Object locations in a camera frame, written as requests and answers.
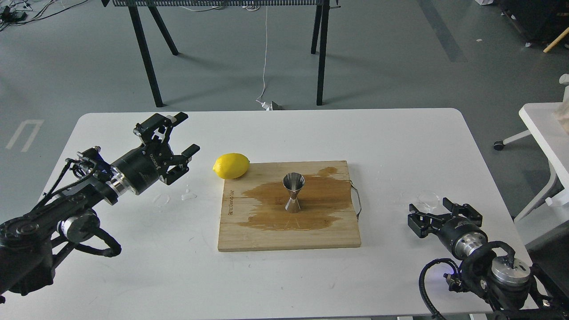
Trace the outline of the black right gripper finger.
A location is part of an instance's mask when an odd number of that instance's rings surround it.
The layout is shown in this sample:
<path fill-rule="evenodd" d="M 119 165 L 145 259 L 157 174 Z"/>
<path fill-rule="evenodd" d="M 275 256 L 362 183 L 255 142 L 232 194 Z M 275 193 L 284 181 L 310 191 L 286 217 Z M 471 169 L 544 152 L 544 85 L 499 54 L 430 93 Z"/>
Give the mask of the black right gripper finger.
<path fill-rule="evenodd" d="M 465 204 L 458 204 L 451 202 L 448 198 L 443 198 L 442 201 L 443 206 L 451 213 L 453 217 L 458 217 L 462 215 L 469 219 L 472 223 L 476 226 L 482 226 L 482 215 L 476 211 L 471 205 L 468 203 Z"/>
<path fill-rule="evenodd" d="M 437 233 L 443 225 L 443 219 L 432 213 L 420 212 L 412 203 L 409 204 L 409 214 L 407 215 L 407 225 L 419 238 Z"/>

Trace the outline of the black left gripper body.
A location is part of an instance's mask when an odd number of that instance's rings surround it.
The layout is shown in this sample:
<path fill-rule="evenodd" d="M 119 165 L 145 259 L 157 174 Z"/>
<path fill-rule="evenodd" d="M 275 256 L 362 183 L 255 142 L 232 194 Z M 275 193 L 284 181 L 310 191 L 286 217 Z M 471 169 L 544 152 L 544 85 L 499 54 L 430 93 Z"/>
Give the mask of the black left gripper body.
<path fill-rule="evenodd" d="M 116 174 L 122 175 L 134 194 L 140 195 L 158 180 L 166 185 L 176 181 L 176 172 L 169 173 L 169 165 L 165 164 L 172 157 L 173 152 L 167 144 L 146 151 L 141 145 L 112 162 L 111 167 Z"/>

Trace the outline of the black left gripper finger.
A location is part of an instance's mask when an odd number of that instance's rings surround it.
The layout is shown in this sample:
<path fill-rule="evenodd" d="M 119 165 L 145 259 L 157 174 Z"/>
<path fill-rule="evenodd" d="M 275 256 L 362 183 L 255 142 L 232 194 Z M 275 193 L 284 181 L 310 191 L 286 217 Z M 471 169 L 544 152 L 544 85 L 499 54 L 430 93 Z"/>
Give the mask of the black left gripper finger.
<path fill-rule="evenodd" d="M 191 162 L 192 156 L 197 154 L 199 150 L 200 147 L 197 144 L 192 144 L 181 155 L 163 154 L 163 156 L 160 156 L 160 181 L 166 185 L 172 185 L 173 182 L 187 174 L 189 172 L 189 162 Z"/>
<path fill-rule="evenodd" d="M 150 146 L 150 144 L 168 144 L 173 128 L 187 118 L 188 115 L 184 112 L 179 112 L 174 116 L 164 116 L 155 113 L 141 124 L 137 123 L 133 133 L 145 146 Z"/>

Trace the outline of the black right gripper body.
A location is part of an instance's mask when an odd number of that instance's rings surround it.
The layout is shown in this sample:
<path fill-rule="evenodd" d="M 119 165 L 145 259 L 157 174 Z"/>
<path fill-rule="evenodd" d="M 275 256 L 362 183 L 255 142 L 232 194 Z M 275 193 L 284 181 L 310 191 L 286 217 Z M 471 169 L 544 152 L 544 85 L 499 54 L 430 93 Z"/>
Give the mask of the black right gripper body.
<path fill-rule="evenodd" d="M 488 237 L 480 227 L 482 216 L 442 216 L 433 219 L 435 235 L 458 260 L 465 260 L 476 249 L 488 243 Z"/>

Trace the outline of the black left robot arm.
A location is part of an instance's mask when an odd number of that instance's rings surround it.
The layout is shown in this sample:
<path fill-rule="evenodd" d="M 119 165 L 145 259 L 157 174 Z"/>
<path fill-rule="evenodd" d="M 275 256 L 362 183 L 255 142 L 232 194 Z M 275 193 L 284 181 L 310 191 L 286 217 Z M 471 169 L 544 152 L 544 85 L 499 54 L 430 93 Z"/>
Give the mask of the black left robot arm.
<path fill-rule="evenodd" d="M 121 245 L 101 227 L 94 206 L 114 205 L 130 191 L 142 194 L 155 182 L 171 185 L 189 171 L 188 164 L 199 150 L 192 144 L 179 155 L 173 154 L 169 138 L 175 126 L 188 118 L 158 113 L 133 132 L 141 140 L 111 164 L 94 146 L 78 152 L 65 166 L 51 189 L 34 208 L 1 225 L 0 289 L 27 295 L 52 285 L 56 268 L 73 250 L 114 257 Z"/>

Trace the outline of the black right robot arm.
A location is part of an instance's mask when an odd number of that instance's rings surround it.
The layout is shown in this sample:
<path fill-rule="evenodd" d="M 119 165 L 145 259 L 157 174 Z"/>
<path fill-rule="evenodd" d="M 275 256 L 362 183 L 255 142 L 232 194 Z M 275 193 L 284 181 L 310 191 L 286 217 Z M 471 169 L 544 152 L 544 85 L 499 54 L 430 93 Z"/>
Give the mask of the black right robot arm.
<path fill-rule="evenodd" d="M 538 264 L 527 265 L 503 241 L 489 241 L 481 230 L 482 215 L 471 205 L 444 198 L 448 213 L 434 215 L 409 205 L 408 226 L 420 238 L 434 234 L 453 255 L 430 261 L 420 272 L 419 293 L 433 319 L 443 314 L 429 299 L 425 274 L 435 264 L 445 263 L 450 291 L 474 293 L 492 309 L 495 320 L 566 320 L 568 296 Z"/>

